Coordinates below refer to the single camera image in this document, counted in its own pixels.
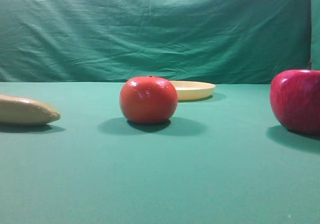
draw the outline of yellow plate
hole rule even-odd
[[[216,88],[216,85],[207,82],[183,80],[171,80],[170,82],[178,93],[179,101],[207,98],[212,95]]]

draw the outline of fake fruit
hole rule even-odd
[[[320,134],[320,71],[292,69],[274,77],[270,88],[272,111],[285,128]]]
[[[38,126],[60,117],[59,111],[43,101],[0,95],[0,125]]]
[[[120,92],[120,108],[136,124],[159,124],[169,120],[178,106],[178,94],[167,79],[137,76],[129,79]]]

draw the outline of green tablecloth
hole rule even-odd
[[[1,224],[314,224],[319,139],[286,131],[269,85],[217,85],[168,126],[129,125],[121,83],[1,83],[61,120],[0,128]]]

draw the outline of green backdrop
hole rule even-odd
[[[320,0],[311,0],[312,16],[312,69],[320,70]]]
[[[0,0],[0,81],[269,83],[308,67],[310,9],[310,0]]]

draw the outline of red apple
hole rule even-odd
[[[320,71],[292,69],[274,77],[270,88],[272,111],[285,128],[320,134]]]
[[[137,124],[158,124],[169,120],[178,106],[178,94],[172,83],[156,76],[129,79],[120,92],[123,115]]]

